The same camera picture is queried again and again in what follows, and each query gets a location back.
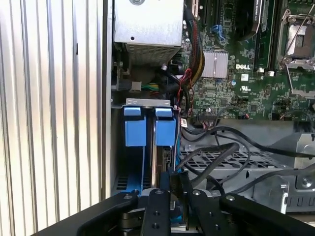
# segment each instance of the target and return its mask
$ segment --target silver heatsink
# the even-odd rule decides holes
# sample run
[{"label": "silver heatsink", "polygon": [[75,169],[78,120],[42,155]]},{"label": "silver heatsink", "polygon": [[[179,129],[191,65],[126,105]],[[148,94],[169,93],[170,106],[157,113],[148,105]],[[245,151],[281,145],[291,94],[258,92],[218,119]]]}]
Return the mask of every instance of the silver heatsink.
[{"label": "silver heatsink", "polygon": [[184,0],[117,0],[114,41],[126,44],[132,64],[160,66],[181,48],[183,9]]},{"label": "silver heatsink", "polygon": [[224,52],[205,52],[205,68],[202,77],[222,78],[227,77],[228,53]]}]

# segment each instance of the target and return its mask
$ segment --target green circuit board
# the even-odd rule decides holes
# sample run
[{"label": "green circuit board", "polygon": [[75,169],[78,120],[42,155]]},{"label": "green circuit board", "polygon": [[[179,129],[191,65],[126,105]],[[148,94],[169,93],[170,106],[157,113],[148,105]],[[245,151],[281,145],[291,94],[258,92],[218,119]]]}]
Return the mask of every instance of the green circuit board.
[{"label": "green circuit board", "polygon": [[[273,5],[275,0],[267,0],[265,4]],[[292,14],[306,14],[310,10],[311,3],[301,1],[285,1],[281,11],[289,8]],[[194,86],[194,117],[215,116],[226,106],[237,106],[246,111],[250,119],[279,120],[281,115],[292,110],[302,110],[315,118],[315,113],[310,109],[315,102],[314,98],[291,95],[287,76],[275,66],[275,76],[269,76],[266,71],[257,72],[255,67],[267,68],[270,60],[269,48],[273,37],[272,27],[275,24],[274,10],[263,10],[261,26],[263,33],[253,38],[237,42],[233,40],[236,18],[236,0],[225,0],[221,9],[221,25],[225,37],[225,44],[220,44],[216,36],[210,32],[210,23],[200,26],[204,52],[228,52],[227,78],[201,78]],[[191,46],[184,35],[182,61],[187,66]],[[315,73],[310,70],[291,70],[292,85],[295,89],[304,92],[315,91]],[[238,112],[225,114],[225,118],[240,118]],[[306,120],[301,114],[288,117],[287,120]]]}]

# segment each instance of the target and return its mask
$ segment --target blue drive tab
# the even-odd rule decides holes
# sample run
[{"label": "blue drive tab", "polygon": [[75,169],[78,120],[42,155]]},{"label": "blue drive tab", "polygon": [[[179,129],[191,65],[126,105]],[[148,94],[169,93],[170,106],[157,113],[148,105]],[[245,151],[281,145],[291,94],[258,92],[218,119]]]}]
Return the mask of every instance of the blue drive tab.
[{"label": "blue drive tab", "polygon": [[147,119],[140,107],[125,107],[126,147],[144,147],[147,144]]},{"label": "blue drive tab", "polygon": [[156,146],[174,146],[176,120],[171,108],[156,108]]}]

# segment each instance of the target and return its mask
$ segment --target cpu socket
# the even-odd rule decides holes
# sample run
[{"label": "cpu socket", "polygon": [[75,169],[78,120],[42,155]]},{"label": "cpu socket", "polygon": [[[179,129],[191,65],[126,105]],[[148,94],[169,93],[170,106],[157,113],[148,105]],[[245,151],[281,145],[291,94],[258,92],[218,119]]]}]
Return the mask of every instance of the cpu socket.
[{"label": "cpu socket", "polygon": [[279,35],[279,69],[301,67],[315,71],[315,17],[291,15],[287,9],[282,18]]}]

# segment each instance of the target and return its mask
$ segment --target motherboard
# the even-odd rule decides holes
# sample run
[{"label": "motherboard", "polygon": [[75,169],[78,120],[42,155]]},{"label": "motherboard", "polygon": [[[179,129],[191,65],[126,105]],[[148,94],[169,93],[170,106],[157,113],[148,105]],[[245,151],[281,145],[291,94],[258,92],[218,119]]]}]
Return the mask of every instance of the motherboard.
[{"label": "motherboard", "polygon": [[[236,106],[250,119],[307,120],[305,113],[315,118],[314,4],[192,1],[205,55],[202,78],[190,91],[192,116],[211,119],[221,109]],[[183,34],[178,55],[187,66],[191,45]],[[302,113],[284,116],[296,110]],[[235,111],[224,117],[242,118]]]}]

